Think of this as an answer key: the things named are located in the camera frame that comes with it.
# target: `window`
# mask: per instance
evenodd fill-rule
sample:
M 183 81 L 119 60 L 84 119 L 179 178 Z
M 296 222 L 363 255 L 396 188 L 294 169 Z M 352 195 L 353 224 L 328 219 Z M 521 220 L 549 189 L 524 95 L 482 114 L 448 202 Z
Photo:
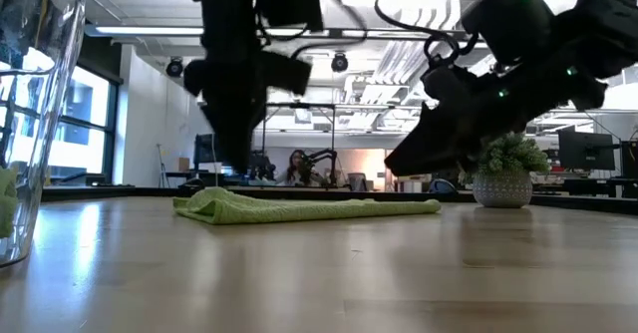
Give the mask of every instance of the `window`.
M 25 69 L 50 65 L 42 54 L 30 49 Z M 0 81 L 0 128 L 9 119 L 11 136 L 6 158 L 26 166 L 38 136 L 47 78 L 2 77 Z M 104 173 L 111 178 L 115 140 L 117 86 L 83 68 L 76 67 L 62 103 L 62 116 L 49 155 L 51 178 L 77 173 Z M 7 131 L 0 130 L 0 135 Z

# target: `folded towel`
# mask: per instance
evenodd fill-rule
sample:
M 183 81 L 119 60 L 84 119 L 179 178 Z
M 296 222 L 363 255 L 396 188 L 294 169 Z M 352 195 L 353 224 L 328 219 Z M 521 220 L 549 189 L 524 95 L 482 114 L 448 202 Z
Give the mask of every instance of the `folded towel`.
M 312 219 L 436 213 L 441 204 L 425 202 L 286 201 L 257 199 L 221 187 L 201 190 L 191 198 L 174 198 L 175 213 L 210 224 L 267 223 Z
M 18 207 L 16 173 L 0 167 L 0 238 L 13 232 L 13 216 Z

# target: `white wall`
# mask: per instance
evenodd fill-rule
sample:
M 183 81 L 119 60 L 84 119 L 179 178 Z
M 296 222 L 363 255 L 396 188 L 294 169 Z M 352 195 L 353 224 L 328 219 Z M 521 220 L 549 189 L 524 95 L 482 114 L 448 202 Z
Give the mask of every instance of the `white wall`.
M 160 154 L 166 170 L 191 158 L 196 134 L 210 133 L 195 99 L 182 87 L 123 46 L 114 183 L 157 187 Z

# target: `black wire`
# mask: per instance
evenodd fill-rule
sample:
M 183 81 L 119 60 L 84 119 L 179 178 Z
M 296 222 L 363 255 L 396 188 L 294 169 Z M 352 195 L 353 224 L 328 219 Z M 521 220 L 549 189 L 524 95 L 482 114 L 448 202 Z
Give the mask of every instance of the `black wire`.
M 459 54 L 461 54 L 461 55 L 469 54 L 472 50 L 475 49 L 475 46 L 477 45 L 478 42 L 479 42 L 479 34 L 478 33 L 474 33 L 470 37 L 470 40 L 468 41 L 468 44 L 459 49 Z
M 308 31 L 308 25 L 306 25 L 297 34 L 284 37 L 284 38 L 273 37 L 270 33 L 268 33 L 265 26 L 263 25 L 263 18 L 261 17 L 261 15 L 259 15 L 259 11 L 256 8 L 255 8 L 255 15 L 257 16 L 257 29 L 259 30 L 259 32 L 261 32 L 261 35 L 266 40 L 266 43 L 263 45 L 264 47 L 271 45 L 273 41 L 289 42 L 295 39 L 299 39 L 302 35 L 304 35 Z
M 346 42 L 337 42 L 337 43 L 335 43 L 334 41 L 330 41 L 330 42 L 324 42 L 324 43 L 304 45 L 304 46 L 298 48 L 297 50 L 295 50 L 294 53 L 292 53 L 292 56 L 291 56 L 292 59 L 297 59 L 297 57 L 301 53 L 303 53 L 304 51 L 306 51 L 308 49 L 327 48 L 327 47 L 342 47 L 342 46 L 345 46 L 345 45 L 348 45 L 348 46 L 349 45 L 356 45 L 356 44 L 361 44 L 361 43 L 365 42 L 366 39 L 368 39 L 368 27 L 366 26 L 366 22 L 361 17 L 361 15 L 359 15 L 359 13 L 357 13 L 356 10 L 354 10 L 351 7 L 345 5 L 341 0 L 334 0 L 334 1 L 337 2 L 337 4 L 339 4 L 339 6 L 346 11 L 346 13 L 348 13 L 350 18 L 352 18 L 352 20 L 355 23 L 357 23 L 357 26 L 359 27 L 359 29 L 363 30 L 363 35 L 361 36 L 361 38 L 350 40 L 350 41 L 346 41 Z
M 422 33 L 426 33 L 430 35 L 430 37 L 428 37 L 424 45 L 424 54 L 426 55 L 429 61 L 433 60 L 432 54 L 430 54 L 430 47 L 437 40 L 444 41 L 452 49 L 451 56 L 448 58 L 445 58 L 445 61 L 453 62 L 459 57 L 459 50 L 460 50 L 459 42 L 450 34 L 442 32 L 441 30 L 424 28 L 424 27 L 420 27 L 416 25 L 410 25 L 410 24 L 402 23 L 398 20 L 395 20 L 381 10 L 381 7 L 379 7 L 379 2 L 380 0 L 375 0 L 375 12 L 381 19 L 383 19 L 388 24 L 392 24 L 398 28 L 402 28 L 406 30 L 414 30 L 414 31 L 418 31 L 418 32 L 422 32 Z
M 301 38 L 301 36 L 304 35 L 307 31 L 308 31 L 308 25 L 306 24 L 306 26 L 303 29 L 301 29 L 301 31 L 298 32 L 297 34 L 294 34 L 294 35 L 291 35 L 291 36 L 288 36 L 288 37 L 285 37 L 285 38 L 277 38 L 277 37 L 273 37 L 273 36 L 270 36 L 270 38 L 272 40 L 278 41 L 278 42 L 289 42 L 289 41 L 293 41 L 295 39 Z
M 459 46 L 459 42 L 457 41 L 457 39 L 455 39 L 452 35 L 443 32 L 441 30 L 437 30 L 437 29 L 431 29 L 431 28 L 426 28 L 426 27 L 420 27 L 420 26 L 416 26 L 416 25 L 410 25 L 410 24 L 406 24 L 406 23 L 402 23 L 398 20 L 395 20 L 393 18 L 391 18 L 389 15 L 387 15 L 386 13 L 384 13 L 381 10 L 381 7 L 379 6 L 379 2 L 381 0 L 375 0 L 375 12 L 377 13 L 377 15 L 383 19 L 385 22 L 392 24 L 396 27 L 402 28 L 402 29 L 406 29 L 406 30 L 414 30 L 414 31 L 418 31 L 418 32 L 422 32 L 422 33 L 426 33 L 429 34 L 430 37 L 428 37 L 428 39 L 426 39 L 426 42 L 424 44 L 424 54 L 426 56 L 426 58 L 428 59 L 428 61 L 440 61 L 440 65 L 449 65 L 449 64 L 453 64 L 454 61 L 456 61 L 459 58 L 459 55 L 467 55 L 470 53 L 470 51 L 475 47 L 475 45 L 477 44 L 477 41 L 479 40 L 479 35 L 478 34 L 473 34 L 472 37 L 470 38 L 470 40 L 468 41 L 468 44 L 461 48 Z M 437 42 L 437 41 L 444 41 L 446 44 L 448 44 L 448 46 L 450 46 L 450 48 L 452 49 L 452 53 L 444 59 L 440 59 L 440 58 L 433 58 L 431 52 L 430 52 L 430 48 L 432 47 L 432 45 Z

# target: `black camera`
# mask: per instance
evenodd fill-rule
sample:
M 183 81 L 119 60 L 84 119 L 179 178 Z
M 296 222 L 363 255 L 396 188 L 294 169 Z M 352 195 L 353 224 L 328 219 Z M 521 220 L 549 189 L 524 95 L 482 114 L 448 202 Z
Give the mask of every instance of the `black camera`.
M 183 73 L 183 59 L 181 57 L 170 58 L 170 63 L 166 66 L 166 74 L 172 78 L 179 78 Z
M 346 58 L 346 53 L 335 54 L 331 67 L 335 73 L 343 73 L 348 70 L 348 58 Z

